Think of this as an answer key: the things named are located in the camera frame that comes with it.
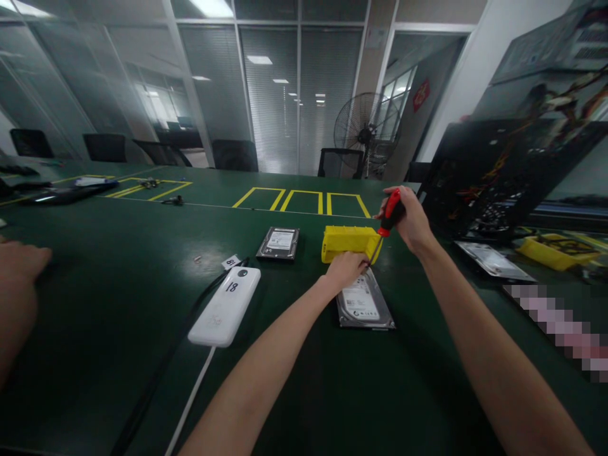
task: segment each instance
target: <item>hard drive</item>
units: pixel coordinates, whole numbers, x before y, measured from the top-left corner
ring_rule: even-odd
[[[492,277],[511,279],[524,282],[536,282],[531,277],[504,255],[494,250],[487,244],[468,243],[456,241],[455,244],[464,250],[481,268]]]
[[[299,237],[299,228],[270,227],[256,257],[293,261]]]
[[[395,329],[393,316],[380,292],[374,273],[368,268],[336,297],[340,327]]]

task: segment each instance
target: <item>cable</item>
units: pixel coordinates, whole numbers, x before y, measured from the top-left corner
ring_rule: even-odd
[[[246,267],[248,264],[249,264],[249,257],[245,258],[242,262],[235,264],[234,266]],[[198,298],[194,302],[192,309],[190,309],[190,312],[188,313],[187,317],[184,319],[184,323],[183,323],[182,327],[179,329],[178,333],[175,335],[174,340],[171,342],[171,345],[169,346],[169,348],[163,355],[163,358],[160,360],[160,363],[158,364],[158,366],[156,366],[156,369],[155,369],[154,373],[152,374],[152,376],[150,377],[150,380],[148,381],[148,384],[146,385],[144,392],[139,397],[137,404],[135,405],[135,407],[133,408],[133,411],[129,415],[129,418],[127,419],[127,422],[125,423],[125,426],[122,428],[120,435],[118,436],[118,439],[116,440],[116,443],[114,444],[114,447],[112,448],[110,456],[123,456],[129,449],[129,445],[135,438],[135,434],[137,433],[139,426],[141,426],[141,423],[144,420],[144,416],[146,415],[146,412],[148,411],[148,408],[150,407],[150,403],[152,402],[154,393],[156,392],[158,384],[160,383],[160,379],[163,377],[165,371],[167,370],[169,363],[173,359],[173,356],[175,355],[175,352],[177,351],[177,347],[179,346],[182,339],[184,339],[184,337],[186,336],[186,334],[188,333],[188,331],[190,330],[190,328],[196,321],[197,313],[198,313],[198,310],[199,310],[201,304],[203,303],[203,300],[205,299],[207,294],[213,288],[218,286],[224,280],[224,277],[228,274],[229,271],[230,271],[229,269],[225,270],[223,273],[218,275],[213,280],[213,282],[211,282],[207,286],[207,288],[205,288],[203,290],[203,292],[198,296]]]
[[[177,443],[177,439],[179,439],[179,435],[182,433],[182,428],[184,427],[184,423],[186,422],[186,418],[188,417],[188,413],[190,413],[190,407],[192,407],[192,403],[194,402],[194,398],[198,392],[198,388],[201,386],[201,382],[203,381],[203,377],[205,376],[205,372],[207,368],[211,364],[211,358],[213,358],[213,354],[215,353],[215,347],[211,347],[211,351],[207,356],[207,360],[205,361],[205,365],[201,369],[201,373],[198,374],[198,378],[196,379],[196,383],[194,384],[194,388],[190,393],[190,397],[188,398],[188,402],[186,402],[186,406],[184,407],[184,411],[182,412],[182,416],[177,423],[177,427],[175,428],[175,432],[173,433],[173,437],[169,446],[167,447],[167,451],[165,452],[165,456],[171,456],[173,450],[175,449],[175,444]]]

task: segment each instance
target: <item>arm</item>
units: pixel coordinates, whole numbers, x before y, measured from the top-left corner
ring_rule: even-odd
[[[0,390],[34,327],[34,281],[50,259],[49,249],[5,242],[0,236]]]
[[[397,229],[424,267],[467,377],[505,451],[592,455],[540,373],[434,238],[414,192],[400,189],[407,215]]]
[[[325,306],[363,272],[365,255],[345,253],[264,331],[228,375],[180,456],[248,455],[300,348]]]

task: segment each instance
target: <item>standing fan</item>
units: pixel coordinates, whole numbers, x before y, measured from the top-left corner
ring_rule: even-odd
[[[399,141],[399,121],[399,109],[392,100],[372,92],[359,94],[338,114],[335,147],[363,151],[365,177],[380,178]],[[354,167],[347,157],[343,156],[344,164]]]

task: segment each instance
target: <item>hand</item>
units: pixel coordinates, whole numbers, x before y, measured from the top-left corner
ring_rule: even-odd
[[[338,294],[353,284],[369,264],[365,253],[344,252],[334,258],[325,274],[327,283]]]
[[[23,245],[0,236],[0,280],[25,279],[34,282],[51,261],[49,248]]]
[[[410,251],[417,257],[420,257],[421,254],[438,245],[437,240],[431,232],[429,219],[426,218],[424,209],[422,209],[420,201],[418,201],[411,188],[404,186],[389,187],[384,189],[384,193],[391,194],[396,188],[399,189],[401,201],[405,206],[405,216],[395,225],[395,228],[397,228]],[[387,201],[388,198],[382,201],[380,212],[375,216],[376,219],[382,218]]]

